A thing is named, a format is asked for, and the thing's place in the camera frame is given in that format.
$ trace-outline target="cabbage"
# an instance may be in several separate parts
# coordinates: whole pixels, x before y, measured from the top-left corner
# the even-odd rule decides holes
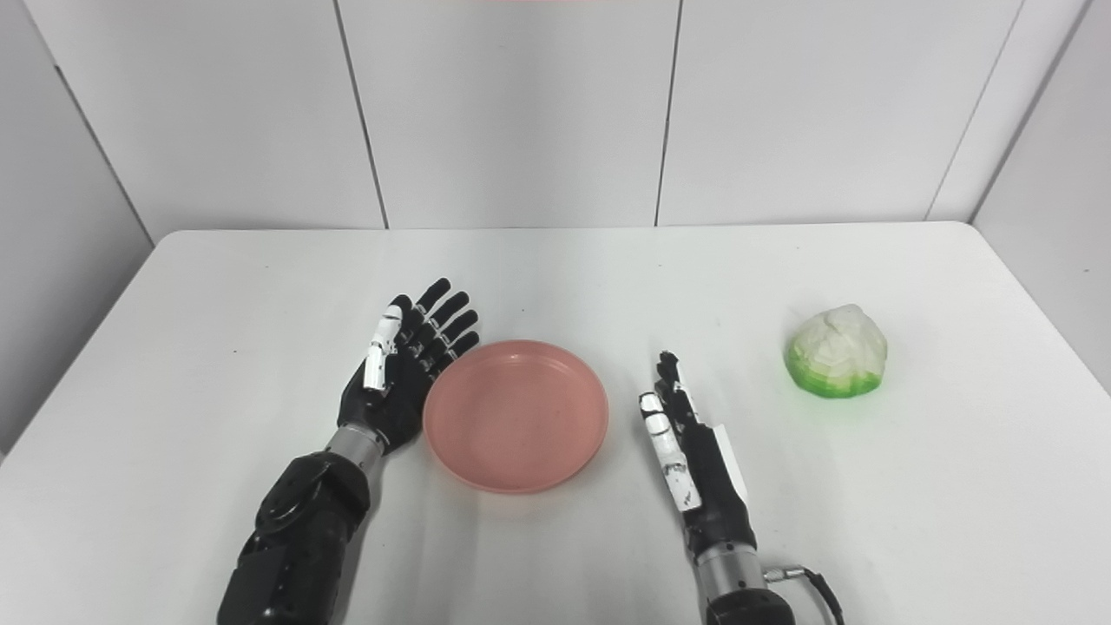
[[[855,303],[807,321],[787,349],[787,371],[822,397],[854,397],[880,386],[888,340]]]

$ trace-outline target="black cable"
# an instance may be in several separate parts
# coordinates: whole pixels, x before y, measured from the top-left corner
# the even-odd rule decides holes
[[[818,591],[818,594],[822,596],[822,601],[829,606],[830,614],[833,615],[833,622],[837,625],[844,625],[844,617],[841,616],[841,604],[837,601],[833,589],[825,583],[825,578],[809,568],[803,568],[802,572],[807,575],[807,579],[810,581],[810,585]]]

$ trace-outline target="black forearm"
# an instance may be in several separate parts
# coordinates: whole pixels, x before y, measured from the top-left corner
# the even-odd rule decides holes
[[[364,472],[332,452],[290,463],[262,501],[220,604],[220,625],[323,625],[343,556],[370,508]]]

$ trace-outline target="robotic hand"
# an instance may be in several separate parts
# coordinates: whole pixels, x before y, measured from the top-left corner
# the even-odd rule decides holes
[[[393,299],[340,401],[339,430],[294,460],[271,487],[239,554],[217,615],[220,625],[324,625],[339,592],[343,556],[370,510],[378,462],[420,434],[421,412],[443,370],[479,343],[469,302],[441,278],[417,303]]]
[[[791,607],[767,583],[802,576],[843,625],[841,607],[821,575],[803,567],[761,567],[748,491],[725,427],[709,427],[699,419],[673,354],[660,354],[657,372],[655,392],[640,396],[640,412],[683,517],[687,550],[705,596],[707,625],[794,625]]]

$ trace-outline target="table surface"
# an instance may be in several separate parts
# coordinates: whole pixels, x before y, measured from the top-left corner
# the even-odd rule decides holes
[[[849,623],[1111,613],[1111,400],[975,230],[870,223],[172,234],[0,465],[0,622],[214,622],[382,308],[441,274],[484,342],[591,365],[610,430],[538,495],[472,491],[423,440],[389,458],[338,623],[701,623],[635,406],[664,349],[729,424],[765,564],[823,572]],[[782,350],[845,302],[887,334],[887,377],[820,400]]]

